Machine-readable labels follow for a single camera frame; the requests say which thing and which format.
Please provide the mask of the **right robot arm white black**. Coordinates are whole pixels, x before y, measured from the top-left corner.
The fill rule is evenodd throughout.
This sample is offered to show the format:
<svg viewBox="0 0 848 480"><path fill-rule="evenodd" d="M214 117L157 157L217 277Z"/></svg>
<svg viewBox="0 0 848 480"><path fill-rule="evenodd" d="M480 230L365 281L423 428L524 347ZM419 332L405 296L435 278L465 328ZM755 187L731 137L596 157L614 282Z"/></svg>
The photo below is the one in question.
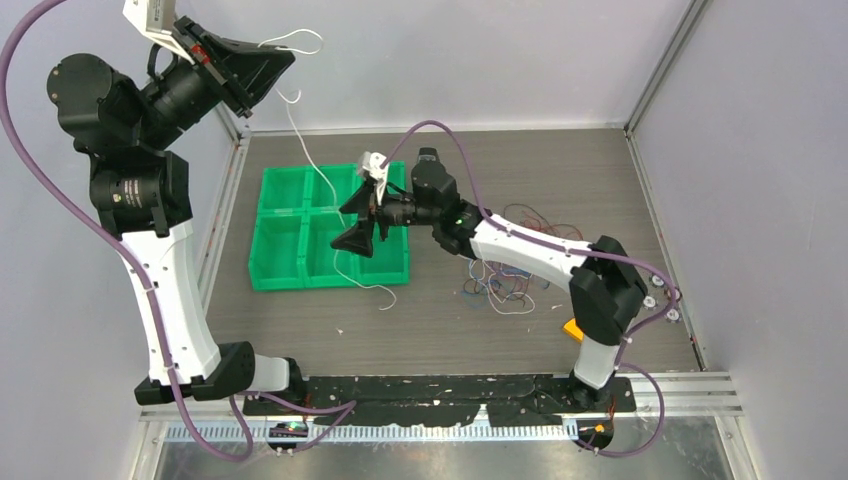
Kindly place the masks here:
<svg viewBox="0 0 848 480"><path fill-rule="evenodd" d="M410 190L388 193L392 184L384 159L379 153L363 154L363 183L339 209L356 220L332 241L332 248L370 258L375 236L385 240L392 227L428 225L434 240L452 255L505 264L562 288L583 334L567 383L569 400L589 411L605 403L624 334L647 295L622 245L608 236L586 242L547 235L462 199L434 148L419 150Z"/></svg>

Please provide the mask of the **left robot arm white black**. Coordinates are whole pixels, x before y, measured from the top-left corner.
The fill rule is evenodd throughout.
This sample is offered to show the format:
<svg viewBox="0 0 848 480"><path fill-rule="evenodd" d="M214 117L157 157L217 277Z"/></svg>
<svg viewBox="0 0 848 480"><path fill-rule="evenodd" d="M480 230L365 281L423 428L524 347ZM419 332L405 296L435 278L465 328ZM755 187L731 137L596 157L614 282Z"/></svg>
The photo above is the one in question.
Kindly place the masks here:
<svg viewBox="0 0 848 480"><path fill-rule="evenodd" d="M89 158L90 201L139 304L149 370L134 395L147 406L262 391L293 414L307 398L295 360L213 339L193 260L189 165L170 147L220 104L249 116L295 57L220 37L188 17L176 31L185 54L163 71L150 67L143 87L89 53L64 58L47 80L60 127Z"/></svg>

